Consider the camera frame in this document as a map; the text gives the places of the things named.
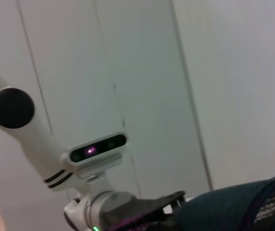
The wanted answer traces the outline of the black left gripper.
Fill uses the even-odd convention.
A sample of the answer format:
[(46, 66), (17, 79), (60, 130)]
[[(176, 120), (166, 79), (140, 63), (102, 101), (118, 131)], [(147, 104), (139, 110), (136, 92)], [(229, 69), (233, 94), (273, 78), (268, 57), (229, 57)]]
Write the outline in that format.
[(180, 231), (175, 212), (185, 202), (185, 191), (157, 199), (132, 199), (109, 212), (101, 212), (99, 231)]

